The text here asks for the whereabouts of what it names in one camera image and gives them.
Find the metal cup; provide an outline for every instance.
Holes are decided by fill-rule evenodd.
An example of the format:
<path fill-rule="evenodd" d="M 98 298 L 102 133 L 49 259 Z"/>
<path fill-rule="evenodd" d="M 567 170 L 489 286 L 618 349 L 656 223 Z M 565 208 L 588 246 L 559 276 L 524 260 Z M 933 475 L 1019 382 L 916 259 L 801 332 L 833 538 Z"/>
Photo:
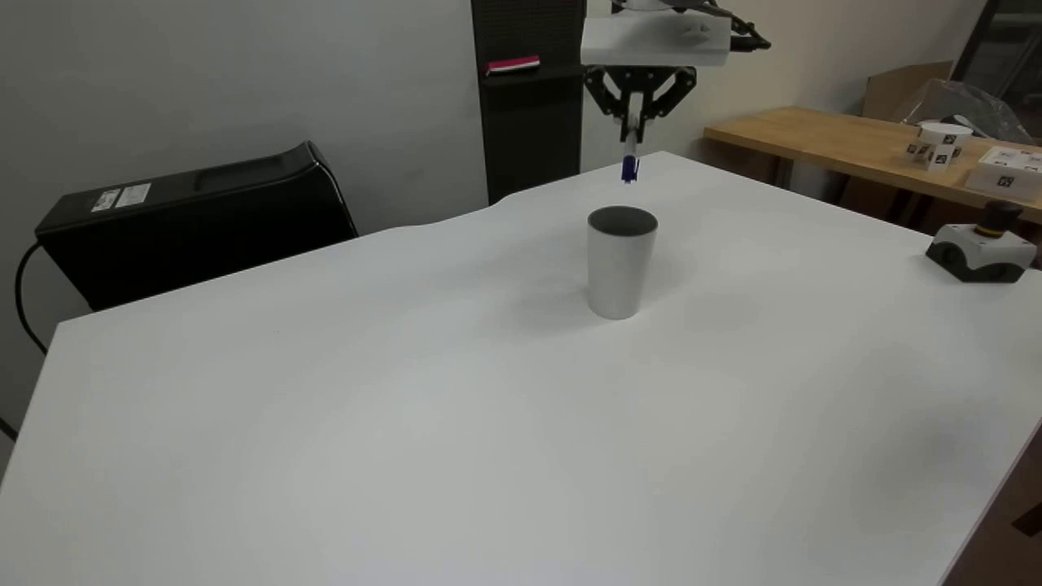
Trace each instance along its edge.
<path fill-rule="evenodd" d="M 628 321 L 641 308 L 658 217 L 612 207 L 588 214 L 586 302 L 596 316 Z"/>

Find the black box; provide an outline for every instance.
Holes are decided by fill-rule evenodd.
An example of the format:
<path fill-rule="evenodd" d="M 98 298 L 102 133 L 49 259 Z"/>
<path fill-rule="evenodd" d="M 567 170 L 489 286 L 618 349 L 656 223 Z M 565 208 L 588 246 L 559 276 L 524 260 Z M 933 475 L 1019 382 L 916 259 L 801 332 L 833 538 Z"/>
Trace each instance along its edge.
<path fill-rule="evenodd" d="M 72 194 L 35 228 L 92 309 L 354 235 L 340 182 L 313 145 L 266 161 Z"/>

